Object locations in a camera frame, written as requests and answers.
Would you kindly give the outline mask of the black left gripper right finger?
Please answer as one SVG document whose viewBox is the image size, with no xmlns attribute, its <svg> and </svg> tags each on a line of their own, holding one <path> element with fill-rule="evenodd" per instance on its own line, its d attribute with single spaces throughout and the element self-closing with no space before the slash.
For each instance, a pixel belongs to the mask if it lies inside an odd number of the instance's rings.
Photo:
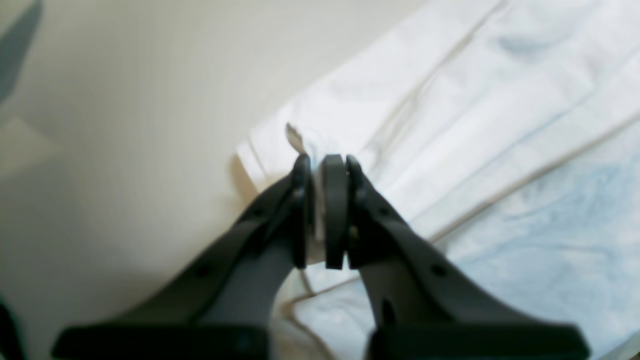
<svg viewBox="0 0 640 360">
<path fill-rule="evenodd" d="M 585 360 L 574 325 L 483 290 L 417 235 L 352 155 L 322 161 L 326 267 L 357 270 L 375 320 L 368 360 Z"/>
</svg>

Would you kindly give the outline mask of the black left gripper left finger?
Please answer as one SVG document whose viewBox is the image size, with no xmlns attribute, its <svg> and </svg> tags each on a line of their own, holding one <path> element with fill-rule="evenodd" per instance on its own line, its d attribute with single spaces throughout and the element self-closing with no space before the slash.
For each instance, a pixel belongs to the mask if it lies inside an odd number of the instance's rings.
<svg viewBox="0 0 640 360">
<path fill-rule="evenodd" d="M 57 360 L 273 360 L 275 297 L 306 266 L 313 211 L 310 159 L 250 203 L 237 221 L 169 285 L 102 323 L 73 326 Z"/>
</svg>

